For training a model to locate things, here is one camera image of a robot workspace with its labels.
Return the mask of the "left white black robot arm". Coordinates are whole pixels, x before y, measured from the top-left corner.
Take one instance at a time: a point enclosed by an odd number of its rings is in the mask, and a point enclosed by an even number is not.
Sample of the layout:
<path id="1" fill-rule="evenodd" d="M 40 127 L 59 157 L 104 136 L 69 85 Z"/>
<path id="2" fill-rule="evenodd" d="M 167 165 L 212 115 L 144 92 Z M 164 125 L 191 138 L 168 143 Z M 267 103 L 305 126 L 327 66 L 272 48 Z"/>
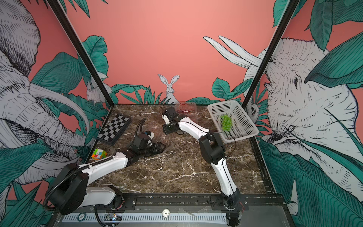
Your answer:
<path id="1" fill-rule="evenodd" d="M 68 164 L 49 186 L 43 202 L 45 211 L 68 215 L 86 206 L 105 205 L 112 210 L 125 206 L 123 194 L 114 186 L 91 187 L 97 179 L 164 152 L 166 145 L 155 142 L 145 148 L 123 148 L 113 156 L 84 165 Z"/>

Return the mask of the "green grape bunch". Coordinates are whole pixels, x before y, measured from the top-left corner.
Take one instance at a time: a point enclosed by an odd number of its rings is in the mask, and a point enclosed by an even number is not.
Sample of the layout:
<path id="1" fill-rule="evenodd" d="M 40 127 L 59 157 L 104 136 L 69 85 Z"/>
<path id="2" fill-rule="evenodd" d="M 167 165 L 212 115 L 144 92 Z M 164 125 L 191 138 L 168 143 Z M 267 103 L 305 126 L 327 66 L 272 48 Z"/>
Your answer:
<path id="1" fill-rule="evenodd" d="M 230 131 L 233 124 L 232 118 L 225 114 L 221 116 L 221 120 L 222 120 L 222 131 L 226 132 Z"/>

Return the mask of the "red grape bunch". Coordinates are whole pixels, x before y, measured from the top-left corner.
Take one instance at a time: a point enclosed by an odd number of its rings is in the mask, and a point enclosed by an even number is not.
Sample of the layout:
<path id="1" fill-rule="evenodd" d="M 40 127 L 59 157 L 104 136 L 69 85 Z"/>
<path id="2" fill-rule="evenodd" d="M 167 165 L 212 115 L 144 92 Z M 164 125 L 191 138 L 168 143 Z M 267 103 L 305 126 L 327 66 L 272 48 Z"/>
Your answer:
<path id="1" fill-rule="evenodd" d="M 189 104 L 180 104 L 178 106 L 178 111 L 181 113 L 193 113 L 195 111 L 194 106 Z"/>

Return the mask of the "clear plastic clamshell container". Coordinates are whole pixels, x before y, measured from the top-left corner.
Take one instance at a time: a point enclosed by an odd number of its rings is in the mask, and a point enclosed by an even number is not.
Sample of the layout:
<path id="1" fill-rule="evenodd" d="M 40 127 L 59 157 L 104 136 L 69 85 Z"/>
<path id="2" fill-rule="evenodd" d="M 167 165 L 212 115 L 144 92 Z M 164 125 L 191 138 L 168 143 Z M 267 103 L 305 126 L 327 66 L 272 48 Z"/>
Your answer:
<path id="1" fill-rule="evenodd" d="M 197 113 L 197 105 L 194 102 L 180 102 L 175 105 L 175 110 L 179 114 L 196 114 Z"/>

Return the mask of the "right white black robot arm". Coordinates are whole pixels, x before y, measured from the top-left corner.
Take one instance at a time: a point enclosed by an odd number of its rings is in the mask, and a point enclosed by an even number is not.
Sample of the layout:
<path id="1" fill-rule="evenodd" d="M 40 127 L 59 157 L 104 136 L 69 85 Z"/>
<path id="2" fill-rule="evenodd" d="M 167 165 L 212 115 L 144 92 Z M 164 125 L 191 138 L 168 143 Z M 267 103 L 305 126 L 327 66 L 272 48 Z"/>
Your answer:
<path id="1" fill-rule="evenodd" d="M 211 164 L 219 181 L 224 206 L 229 210 L 234 210 L 237 207 L 240 191 L 228 170 L 225 156 L 226 149 L 219 133 L 198 125 L 189 117 L 177 116 L 172 119 L 164 114 L 162 118 L 165 122 L 163 125 L 165 134 L 181 130 L 198 140 L 202 157 L 207 163 Z"/>

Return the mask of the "white plastic perforated basket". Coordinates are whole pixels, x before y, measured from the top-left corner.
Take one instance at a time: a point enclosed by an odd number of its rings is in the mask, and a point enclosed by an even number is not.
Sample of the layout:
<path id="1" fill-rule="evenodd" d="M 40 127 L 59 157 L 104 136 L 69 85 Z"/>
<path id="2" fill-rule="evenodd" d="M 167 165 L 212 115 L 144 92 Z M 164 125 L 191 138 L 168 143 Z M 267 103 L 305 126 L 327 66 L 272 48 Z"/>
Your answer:
<path id="1" fill-rule="evenodd" d="M 259 134 L 259 130 L 239 102 L 228 100 L 208 105 L 210 116 L 224 143 L 245 140 Z M 228 115 L 232 118 L 230 131 L 222 131 L 221 116 Z"/>

